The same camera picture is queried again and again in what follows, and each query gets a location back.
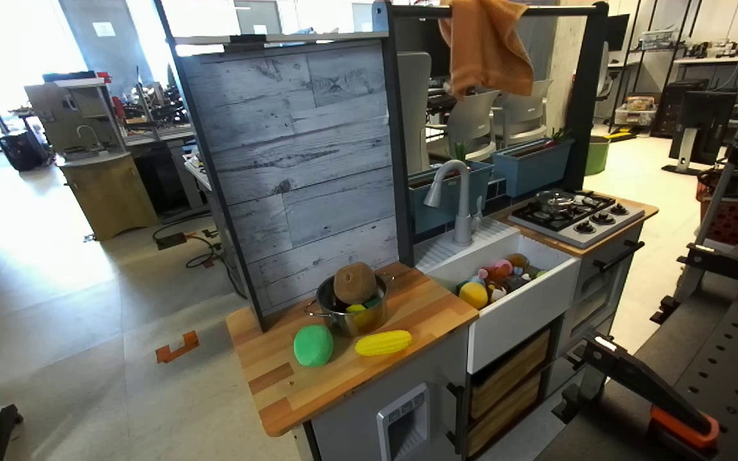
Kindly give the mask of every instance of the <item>towel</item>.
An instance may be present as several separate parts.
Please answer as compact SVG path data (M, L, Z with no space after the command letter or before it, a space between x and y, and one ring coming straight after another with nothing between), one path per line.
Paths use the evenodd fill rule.
M448 0L448 5L452 21L440 21L440 33L452 49L452 94L465 98L478 88L531 94L534 70L516 30L528 5L511 0Z

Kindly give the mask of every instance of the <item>gray wood panel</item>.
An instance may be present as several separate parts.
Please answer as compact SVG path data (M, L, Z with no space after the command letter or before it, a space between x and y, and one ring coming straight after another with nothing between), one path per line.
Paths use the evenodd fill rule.
M182 65L261 315L349 262L401 262L378 42Z
M271 315L288 304L312 297L317 284L326 282L339 266L366 262L384 266L397 262L394 217L355 227L349 234L315 242L253 263L253 286L261 294L261 313Z

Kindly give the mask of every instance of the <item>green ball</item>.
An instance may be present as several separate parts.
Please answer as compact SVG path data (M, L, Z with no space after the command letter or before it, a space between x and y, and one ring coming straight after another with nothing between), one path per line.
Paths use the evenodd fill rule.
M333 350L337 338L326 326L306 326L292 338L292 353L299 366L326 366Z

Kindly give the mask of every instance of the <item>wooden crate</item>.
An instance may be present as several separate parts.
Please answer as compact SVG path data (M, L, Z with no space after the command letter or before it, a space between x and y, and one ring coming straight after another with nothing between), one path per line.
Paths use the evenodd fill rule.
M539 396L540 373L534 373L469 430L469 455L478 455L492 437L516 426L539 403Z
M534 373L549 355L552 330L531 338L516 350L487 382L471 393L471 421L479 421L502 396L507 396L528 373Z

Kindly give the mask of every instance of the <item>sink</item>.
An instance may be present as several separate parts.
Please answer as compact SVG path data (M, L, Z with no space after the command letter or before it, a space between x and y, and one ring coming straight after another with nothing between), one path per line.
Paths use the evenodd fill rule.
M575 302L580 259L526 239L516 225L484 224L471 247L457 247L452 234L416 249L416 266L438 284L457 290L479 266L522 254L540 276L479 309L469 329L467 372L478 373L517 344L561 318Z

